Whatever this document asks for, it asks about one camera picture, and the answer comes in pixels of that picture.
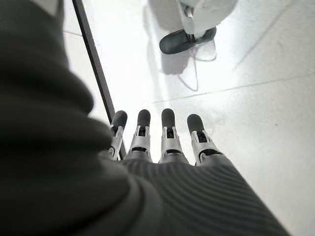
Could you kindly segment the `robot left hand dark palm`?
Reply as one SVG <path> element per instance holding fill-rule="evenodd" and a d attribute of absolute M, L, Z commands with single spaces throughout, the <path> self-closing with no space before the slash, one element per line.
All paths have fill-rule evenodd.
<path fill-rule="evenodd" d="M 3 236 L 285 236 L 233 164 L 208 150 L 111 159 L 108 126 L 69 70 L 61 0 L 0 3 Z"/>

